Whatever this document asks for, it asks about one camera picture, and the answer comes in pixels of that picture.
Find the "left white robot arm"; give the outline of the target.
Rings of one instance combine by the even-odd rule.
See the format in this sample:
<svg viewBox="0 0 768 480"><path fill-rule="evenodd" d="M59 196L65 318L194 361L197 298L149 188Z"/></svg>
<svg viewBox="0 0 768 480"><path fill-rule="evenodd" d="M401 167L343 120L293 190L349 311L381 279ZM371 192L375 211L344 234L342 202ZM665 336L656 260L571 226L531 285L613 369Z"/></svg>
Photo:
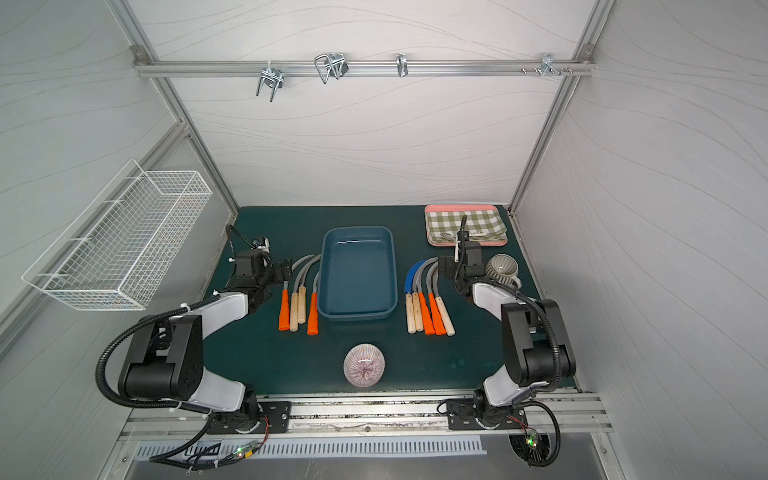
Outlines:
<svg viewBox="0 0 768 480"><path fill-rule="evenodd" d="M181 409L203 413L229 432L268 427L268 415L253 387L227 379L204 365L204 341L253 314L274 285L292 276L289 261L273 262L266 237L250 239L229 225L232 274L221 291L197 303L142 317L112 340L95 367L95 384L114 404L132 409Z"/></svg>

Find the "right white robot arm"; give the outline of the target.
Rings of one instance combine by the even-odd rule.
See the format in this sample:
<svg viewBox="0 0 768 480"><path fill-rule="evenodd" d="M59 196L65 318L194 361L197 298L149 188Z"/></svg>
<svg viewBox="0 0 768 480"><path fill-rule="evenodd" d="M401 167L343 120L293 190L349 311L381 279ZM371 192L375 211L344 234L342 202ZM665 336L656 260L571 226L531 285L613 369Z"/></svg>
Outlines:
<svg viewBox="0 0 768 480"><path fill-rule="evenodd" d="M439 271L453 281L456 293L500 321L503 363L473 394L472 410L479 427L492 430L532 406L540 393L560 387L575 374L575 360L559 317L549 299L521 292L516 281L504 280L494 262L483 259L482 246L472 239L468 216L462 215L452 258L438 259Z"/></svg>

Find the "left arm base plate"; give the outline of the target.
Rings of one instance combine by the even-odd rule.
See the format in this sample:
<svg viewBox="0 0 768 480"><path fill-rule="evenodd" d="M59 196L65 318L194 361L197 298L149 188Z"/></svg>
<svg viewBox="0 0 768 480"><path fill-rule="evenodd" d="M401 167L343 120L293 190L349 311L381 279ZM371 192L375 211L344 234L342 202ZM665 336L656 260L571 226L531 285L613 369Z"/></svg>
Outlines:
<svg viewBox="0 0 768 480"><path fill-rule="evenodd" d="M238 411L219 412L207 430L211 435L277 433L288 431L292 403L289 401L246 402Z"/></svg>

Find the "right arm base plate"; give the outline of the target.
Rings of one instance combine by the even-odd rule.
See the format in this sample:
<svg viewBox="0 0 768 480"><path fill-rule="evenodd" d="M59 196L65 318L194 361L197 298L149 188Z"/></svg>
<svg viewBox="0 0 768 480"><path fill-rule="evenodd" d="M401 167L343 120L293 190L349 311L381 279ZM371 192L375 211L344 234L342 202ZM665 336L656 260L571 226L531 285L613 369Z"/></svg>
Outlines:
<svg viewBox="0 0 768 480"><path fill-rule="evenodd" d="M447 419L451 431L524 430L528 428L523 410L510 406L493 407L482 400L453 398L436 407L439 415Z"/></svg>

